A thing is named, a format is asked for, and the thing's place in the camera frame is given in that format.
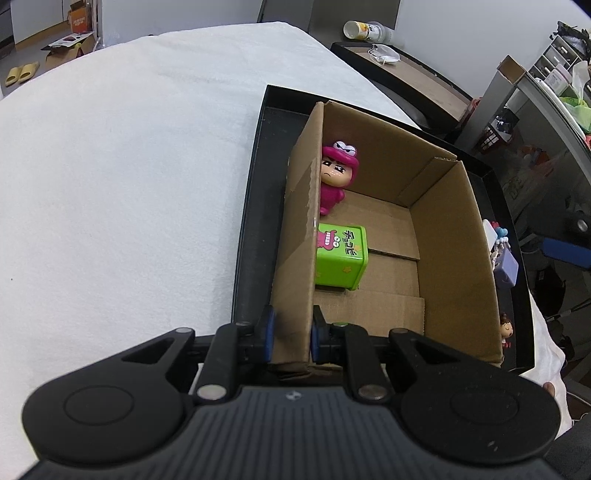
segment wall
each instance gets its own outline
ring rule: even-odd
[[[570,0],[401,0],[396,31],[403,50],[476,97],[506,55],[530,68],[558,20],[591,30]]]
[[[102,0],[106,47],[175,30],[254,23],[261,0]]]
[[[64,21],[61,0],[11,0],[10,10],[16,43]]]

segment fabric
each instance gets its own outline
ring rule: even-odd
[[[267,84],[414,125],[306,33],[204,28],[97,51],[0,103],[0,479],[35,456],[42,383],[175,327],[230,321]]]
[[[560,377],[560,371],[564,365],[564,353],[552,341],[546,326],[544,316],[535,304],[530,293],[531,314],[534,321],[534,346],[535,346],[535,367],[521,376],[543,385],[552,382],[556,389],[554,398],[560,408],[560,430],[558,436],[562,435],[572,427],[573,421],[570,418],[569,408],[566,404],[566,386]]]

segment green plastic bag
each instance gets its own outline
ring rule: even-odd
[[[584,100],[571,97],[560,97],[560,101],[577,121],[585,134],[591,134],[591,108]]]

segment plastic bottle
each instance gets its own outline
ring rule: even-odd
[[[573,77],[567,69],[562,65],[558,64],[554,70],[544,80],[544,83],[548,85],[556,95],[562,95],[566,90],[566,87],[573,81]]]
[[[366,40],[372,43],[394,45],[398,48],[404,47],[404,42],[392,28],[384,27],[375,21],[364,23],[350,20],[343,26],[343,33],[351,40]]]

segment face mask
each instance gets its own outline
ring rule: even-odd
[[[386,45],[374,45],[368,53],[375,61],[382,65],[384,63],[396,63],[397,61],[400,61],[400,55]]]

